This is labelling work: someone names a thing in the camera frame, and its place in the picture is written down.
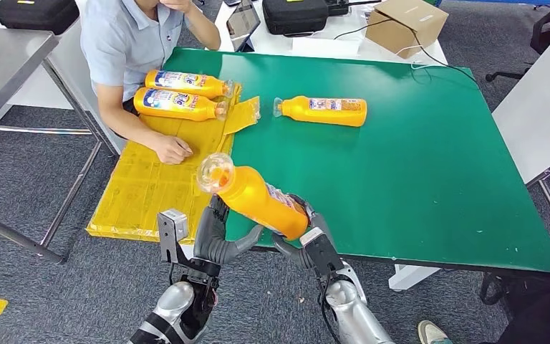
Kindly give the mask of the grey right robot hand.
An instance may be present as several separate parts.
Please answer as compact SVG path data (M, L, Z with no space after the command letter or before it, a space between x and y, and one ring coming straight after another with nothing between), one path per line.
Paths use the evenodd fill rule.
M332 234L329 230L329 227L324 219L324 217L304 199L293 194L288 193L288 196L291 197L306 213L309 219L309 229L314 227L319 227L328 239L333 243ZM281 236L273 233L271 235L274 247L282 253L285 257L289 258L293 263L298 265L301 268L310 269L314 268L314 263L311 257L306 253L305 249L299 249L286 242Z

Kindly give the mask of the person's left hand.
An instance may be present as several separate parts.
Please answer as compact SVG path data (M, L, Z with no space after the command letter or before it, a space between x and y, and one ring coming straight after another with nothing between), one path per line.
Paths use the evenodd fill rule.
M189 14L196 6L191 0L160 0L159 1L169 9Z

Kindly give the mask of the person's right hand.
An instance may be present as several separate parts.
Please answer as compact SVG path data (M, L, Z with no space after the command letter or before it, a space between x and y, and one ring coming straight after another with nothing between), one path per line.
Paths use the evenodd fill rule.
M171 135L157 135L150 148L162 163L168 165L180 164L193 155L193 151L184 140Z

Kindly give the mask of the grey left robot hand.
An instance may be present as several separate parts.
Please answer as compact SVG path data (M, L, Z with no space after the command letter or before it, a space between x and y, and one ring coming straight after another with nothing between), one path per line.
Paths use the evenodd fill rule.
M226 221L229 211L230 208L220 196L212 195L209 205L203 210L197 228L193 248L195 258L217 265L228 264L256 245L264 230L260 224L236 241L226 240Z

